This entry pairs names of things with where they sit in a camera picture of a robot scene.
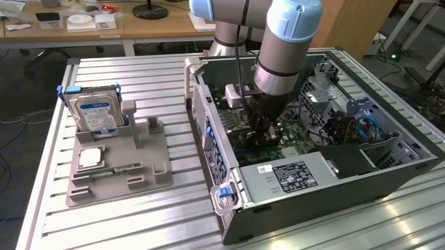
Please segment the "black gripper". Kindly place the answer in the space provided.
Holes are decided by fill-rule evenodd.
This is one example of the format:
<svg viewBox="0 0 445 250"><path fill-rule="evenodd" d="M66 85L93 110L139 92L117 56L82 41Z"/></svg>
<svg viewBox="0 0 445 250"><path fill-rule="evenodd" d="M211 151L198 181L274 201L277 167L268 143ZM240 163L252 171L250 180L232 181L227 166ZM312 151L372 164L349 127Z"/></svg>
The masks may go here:
<svg viewBox="0 0 445 250"><path fill-rule="evenodd" d="M282 115L289 101L289 94L273 96L254 94L249 104L249 122L253 130L268 130Z"/></svg>

